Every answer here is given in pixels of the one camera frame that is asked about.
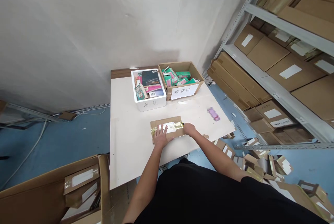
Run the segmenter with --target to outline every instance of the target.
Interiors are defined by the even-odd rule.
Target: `white table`
[[[141,176],[154,147],[151,121],[181,116],[183,122],[190,122],[201,134],[209,135],[210,141],[235,131],[206,84],[194,96],[140,112],[133,99],[131,82],[131,77],[111,79],[110,190]],[[216,110],[220,121],[213,120],[207,112],[209,107]],[[176,138],[163,149],[160,165],[198,148],[188,135]]]

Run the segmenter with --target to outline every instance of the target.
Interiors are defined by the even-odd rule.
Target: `white wall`
[[[203,71],[239,3],[0,0],[0,99],[59,112],[108,103],[111,69]]]

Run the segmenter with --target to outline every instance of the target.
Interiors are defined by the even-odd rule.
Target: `black shirt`
[[[164,171],[137,223],[327,223],[251,177],[241,182],[186,159]]]

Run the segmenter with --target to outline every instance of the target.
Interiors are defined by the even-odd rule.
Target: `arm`
[[[230,157],[219,149],[219,147],[201,135],[194,125],[185,123],[184,132],[196,141],[218,173],[226,175],[239,182],[242,178],[248,176],[248,174],[241,170]]]
[[[157,127],[158,130],[154,134],[154,148],[152,154],[136,186],[122,223],[134,223],[140,213],[150,203],[156,191],[161,153],[168,142],[173,140],[173,138],[166,138],[167,125],[165,130],[163,129],[163,125],[161,130],[159,130],[159,126]]]

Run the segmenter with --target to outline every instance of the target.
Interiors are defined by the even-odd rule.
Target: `hand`
[[[196,128],[193,124],[191,123],[185,123],[183,126],[184,133],[192,136],[196,132]]]
[[[171,140],[174,139],[174,137],[171,138],[166,138],[166,132],[167,132],[167,125],[164,129],[164,125],[161,125],[161,129],[159,128],[160,126],[157,126],[157,130],[154,134],[154,146],[161,146],[162,148],[164,148],[168,142],[170,142]]]

